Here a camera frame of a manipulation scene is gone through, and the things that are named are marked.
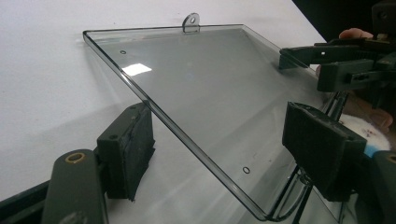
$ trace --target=black mounting arm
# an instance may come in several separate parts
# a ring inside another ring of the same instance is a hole
[[[125,109],[100,135],[97,148],[62,155],[50,181],[0,202],[0,223],[107,223],[104,193],[133,200],[154,152],[151,112]]]

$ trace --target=mounting tab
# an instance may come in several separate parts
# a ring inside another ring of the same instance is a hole
[[[185,34],[199,33],[200,26],[198,13],[191,13],[187,16],[183,21],[182,27]]]

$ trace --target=finger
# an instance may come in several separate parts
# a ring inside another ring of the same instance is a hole
[[[349,94],[343,112],[354,117],[365,119],[383,133],[389,132],[389,126],[393,122],[393,117],[388,112],[379,108],[373,109],[369,103],[354,94]]]
[[[341,32],[341,34],[339,35],[340,39],[361,38],[361,37],[370,38],[373,37],[373,35],[358,28],[351,28],[349,30],[345,30]]]

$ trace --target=dark background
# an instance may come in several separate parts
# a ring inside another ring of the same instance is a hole
[[[378,0],[293,0],[326,41],[350,28],[373,33],[372,6]]]

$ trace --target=clear acrylic sheet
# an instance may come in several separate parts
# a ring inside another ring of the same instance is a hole
[[[323,104],[311,70],[278,70],[278,48],[244,25],[84,38],[257,219],[270,216],[295,166],[281,143],[287,101]]]

